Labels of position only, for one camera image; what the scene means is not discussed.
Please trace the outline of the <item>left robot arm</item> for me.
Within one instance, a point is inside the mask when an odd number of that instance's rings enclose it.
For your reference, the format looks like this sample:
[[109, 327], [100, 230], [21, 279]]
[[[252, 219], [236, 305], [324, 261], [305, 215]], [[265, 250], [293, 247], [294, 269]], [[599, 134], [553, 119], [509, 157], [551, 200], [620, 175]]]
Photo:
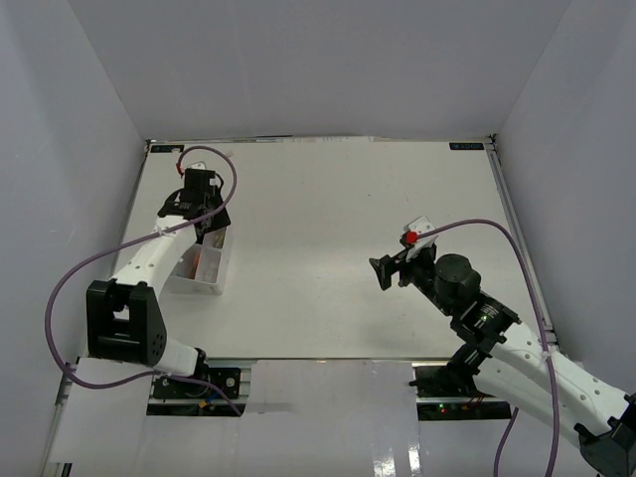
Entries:
[[176, 385], [190, 397], [208, 389], [203, 351], [169, 336], [159, 297], [167, 284], [182, 293], [222, 294], [232, 244], [222, 186], [222, 178], [203, 163], [187, 169], [182, 188], [157, 214], [157, 238], [145, 242], [109, 280], [89, 286], [91, 357], [176, 376]]

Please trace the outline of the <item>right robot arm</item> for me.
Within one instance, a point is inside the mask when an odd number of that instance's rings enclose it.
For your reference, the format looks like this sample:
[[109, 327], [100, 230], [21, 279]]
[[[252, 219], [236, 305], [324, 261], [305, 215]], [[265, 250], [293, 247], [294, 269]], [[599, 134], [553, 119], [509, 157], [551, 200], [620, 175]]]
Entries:
[[501, 398], [572, 443], [603, 476], [635, 473], [635, 397], [593, 376], [540, 337], [509, 307], [481, 289], [463, 255], [436, 254], [434, 245], [370, 261], [381, 289], [396, 277], [414, 286], [443, 315], [462, 346], [435, 373], [416, 372], [420, 396], [476, 392]]

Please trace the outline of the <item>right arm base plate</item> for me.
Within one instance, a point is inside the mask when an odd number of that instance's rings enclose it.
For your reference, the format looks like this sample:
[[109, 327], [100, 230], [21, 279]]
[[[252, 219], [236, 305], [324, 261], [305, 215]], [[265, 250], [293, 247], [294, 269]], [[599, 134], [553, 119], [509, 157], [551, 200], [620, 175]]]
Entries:
[[415, 389], [419, 422], [508, 420], [512, 416], [511, 406], [504, 400], [471, 387], [459, 389], [441, 383], [439, 372], [445, 365], [443, 361], [411, 364], [413, 377], [409, 385]]

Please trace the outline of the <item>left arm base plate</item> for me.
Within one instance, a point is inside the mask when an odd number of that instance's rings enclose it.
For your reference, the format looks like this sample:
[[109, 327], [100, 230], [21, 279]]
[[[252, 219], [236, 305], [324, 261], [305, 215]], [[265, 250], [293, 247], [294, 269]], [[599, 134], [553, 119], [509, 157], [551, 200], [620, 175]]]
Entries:
[[197, 380], [213, 389], [167, 377], [153, 381], [146, 406], [150, 416], [239, 417], [244, 412], [248, 381], [241, 368], [206, 367]]

